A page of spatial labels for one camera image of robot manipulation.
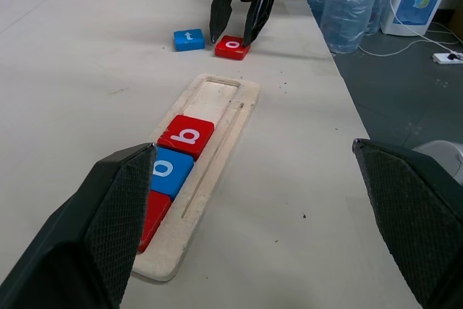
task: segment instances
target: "white cable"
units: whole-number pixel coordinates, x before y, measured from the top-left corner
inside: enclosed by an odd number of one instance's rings
[[[373,54],[373,53],[371,53],[371,52],[366,51],[366,50],[363,49],[361,46],[359,46],[359,49],[360,49],[361,51],[363,51],[363,52],[365,52],[366,54],[369,54],[369,55],[371,55],[371,56],[376,56],[376,57],[389,57],[389,56],[394,56],[394,55],[396,55],[396,54],[401,54],[402,52],[404,52],[405,50],[407,50],[409,47],[411,47],[414,43],[429,42],[429,43],[434,43],[434,44],[436,44],[436,45],[439,45],[440,47],[442,47],[442,48],[446,49],[447,51],[449,51],[451,54],[455,54],[455,55],[456,55],[457,57],[459,57],[460,59],[463,59],[463,54],[460,54],[460,53],[458,53],[458,52],[456,52],[456,51],[451,50],[451,49],[448,48],[448,47],[445,47],[444,45],[442,45],[442,42],[438,42],[438,41],[434,41],[434,40],[431,40],[431,39],[429,39],[429,38],[426,38],[424,35],[421,35],[421,34],[415,32],[412,28],[410,28],[410,27],[408,27],[407,25],[405,25],[404,23],[402,23],[402,21],[399,20],[399,18],[397,17],[397,13],[396,13],[396,11],[394,10],[394,5],[392,4],[392,0],[389,0],[389,5],[390,5],[390,7],[391,7],[392,13],[394,14],[394,18],[395,18],[401,25],[403,25],[406,29],[408,29],[408,30],[410,30],[412,33],[414,33],[414,34],[420,36],[420,37],[423,38],[424,40],[413,41],[413,42],[410,43],[407,47],[403,48],[403,49],[400,50],[400,51],[394,52],[394,53],[392,53],[392,54]],[[462,42],[456,35],[455,35],[455,37],[456,37],[459,41],[457,41],[456,43],[444,43],[444,44],[446,44],[446,45],[455,45],[455,44],[457,44],[457,43]]]
[[[373,54],[371,52],[368,52],[366,51],[365,49],[363,49],[362,47],[359,46],[359,49],[363,52],[365,52],[366,54],[369,54],[371,56],[375,56],[375,57],[390,57],[390,56],[395,56],[396,54],[401,54],[402,52],[404,52],[405,50],[407,50],[408,48],[410,48],[414,43],[429,43],[430,41],[428,40],[416,40],[416,41],[413,41],[411,43],[408,44],[408,46],[404,47],[402,50],[400,51],[397,51],[397,52],[394,52],[392,54]],[[446,44],[446,45],[456,45],[460,43],[459,41],[455,42],[455,43],[443,43],[443,44]]]
[[[428,30],[426,33],[441,33],[441,34],[450,34],[450,35],[453,34],[450,32],[444,32],[443,30]]]
[[[438,22],[431,22],[431,23],[434,23],[435,25],[440,25],[442,28],[447,29],[448,32],[442,32],[442,33],[453,34],[454,37],[455,37],[460,43],[462,43],[462,45],[463,45],[463,40],[460,39],[460,38],[458,37],[457,34],[455,34],[454,32],[452,32],[452,31],[451,31],[450,29],[448,29],[445,25],[442,25],[441,23],[438,23]]]

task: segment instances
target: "white table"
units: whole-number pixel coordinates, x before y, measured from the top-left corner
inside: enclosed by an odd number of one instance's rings
[[[190,81],[260,100],[177,276],[132,277],[123,308],[419,308],[351,152],[367,137],[305,0],[276,0],[243,62],[174,52],[212,0],[2,0],[0,280],[100,158],[143,143]],[[244,31],[234,3],[226,34]]]

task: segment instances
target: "white letter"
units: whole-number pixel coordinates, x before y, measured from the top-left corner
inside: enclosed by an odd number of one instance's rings
[[[193,135],[192,139],[188,139],[185,137],[185,134],[191,134]],[[179,135],[172,135],[171,139],[172,140],[178,140],[183,143],[187,144],[194,144],[196,143],[196,140],[200,138],[200,133],[197,130],[182,130]]]
[[[228,43],[225,44],[225,46],[228,48],[238,48],[239,43],[237,43],[236,41],[229,41]]]
[[[165,166],[167,170],[165,172],[158,172],[156,170],[157,166]],[[159,177],[166,177],[167,175],[172,173],[172,170],[174,170],[174,166],[172,166],[171,162],[162,161],[162,160],[154,162],[153,175],[157,175]]]

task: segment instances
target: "wooden board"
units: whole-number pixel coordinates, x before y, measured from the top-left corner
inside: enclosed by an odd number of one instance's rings
[[[150,140],[156,142],[178,114],[205,119],[216,126],[149,246],[136,256],[133,271],[160,282],[175,276],[259,90],[255,82],[200,75],[153,132]]]

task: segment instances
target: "blue letter block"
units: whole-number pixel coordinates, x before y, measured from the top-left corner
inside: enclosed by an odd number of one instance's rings
[[[174,33],[177,51],[202,50],[205,48],[201,29],[182,30]]]
[[[174,200],[193,167],[193,157],[158,148],[154,162],[151,189]]]

